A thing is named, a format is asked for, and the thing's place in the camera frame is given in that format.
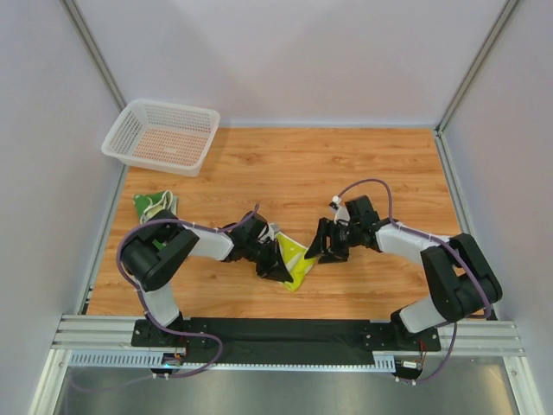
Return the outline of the yellow-green crocodile towel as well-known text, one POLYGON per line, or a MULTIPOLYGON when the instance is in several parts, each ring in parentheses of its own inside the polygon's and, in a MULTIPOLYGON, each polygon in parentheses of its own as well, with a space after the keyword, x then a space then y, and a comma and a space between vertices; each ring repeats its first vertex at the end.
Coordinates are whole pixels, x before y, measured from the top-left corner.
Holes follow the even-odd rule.
POLYGON ((276 234, 283 261, 289 275, 292 277, 291 282, 284 282, 283 285, 291 292, 296 292, 304 281, 306 275, 315 265, 316 259, 306 259, 305 253, 308 248, 282 232, 276 234))

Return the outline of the dark green patterned towel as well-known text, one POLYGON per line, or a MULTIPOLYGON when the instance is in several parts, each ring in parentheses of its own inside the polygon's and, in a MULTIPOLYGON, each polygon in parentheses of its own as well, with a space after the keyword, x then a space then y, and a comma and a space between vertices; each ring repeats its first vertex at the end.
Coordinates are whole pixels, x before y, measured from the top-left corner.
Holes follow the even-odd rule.
POLYGON ((143 224, 152 219, 175 219, 178 201, 179 198, 171 190, 163 190, 149 195, 134 195, 132 202, 139 220, 136 230, 142 231, 143 224))

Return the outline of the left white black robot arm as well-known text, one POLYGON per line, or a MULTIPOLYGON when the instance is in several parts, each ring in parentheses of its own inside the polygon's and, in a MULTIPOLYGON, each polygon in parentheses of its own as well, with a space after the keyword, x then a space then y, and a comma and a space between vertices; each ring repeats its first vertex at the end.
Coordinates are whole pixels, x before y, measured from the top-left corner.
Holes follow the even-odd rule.
POLYGON ((256 209, 222 228, 195 225, 163 209, 121 240, 116 261, 137 290, 147 319, 171 335, 184 326, 170 281, 190 256, 223 263, 245 259, 263 279, 294 281, 273 228, 256 209))

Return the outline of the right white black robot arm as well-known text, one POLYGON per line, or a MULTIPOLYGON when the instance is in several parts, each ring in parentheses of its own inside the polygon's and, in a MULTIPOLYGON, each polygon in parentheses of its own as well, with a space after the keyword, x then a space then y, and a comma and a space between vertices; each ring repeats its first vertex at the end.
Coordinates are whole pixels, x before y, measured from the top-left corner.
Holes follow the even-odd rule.
POLYGON ((319 220, 307 259, 346 262, 352 247, 392 254, 423 268, 429 294, 391 314, 395 330, 407 337, 455 323, 479 311, 489 314, 502 287, 474 237, 438 237, 390 218, 371 225, 353 220, 319 220))

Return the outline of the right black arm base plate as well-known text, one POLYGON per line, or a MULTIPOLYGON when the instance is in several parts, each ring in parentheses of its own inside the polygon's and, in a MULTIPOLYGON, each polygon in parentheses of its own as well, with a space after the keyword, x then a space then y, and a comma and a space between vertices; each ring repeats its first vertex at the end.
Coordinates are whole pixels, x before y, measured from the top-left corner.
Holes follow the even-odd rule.
POLYGON ((363 346, 371 351, 429 351, 442 350, 437 329, 411 333, 390 322, 370 322, 360 332, 363 346))

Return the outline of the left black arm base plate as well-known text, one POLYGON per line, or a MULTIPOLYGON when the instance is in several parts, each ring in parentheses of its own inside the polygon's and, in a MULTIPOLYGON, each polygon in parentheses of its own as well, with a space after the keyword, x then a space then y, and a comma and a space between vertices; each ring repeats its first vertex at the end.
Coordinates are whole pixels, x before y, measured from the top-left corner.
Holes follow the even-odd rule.
POLYGON ((135 321, 130 344, 136 348, 210 348, 218 345, 205 337, 171 334, 146 318, 135 321))

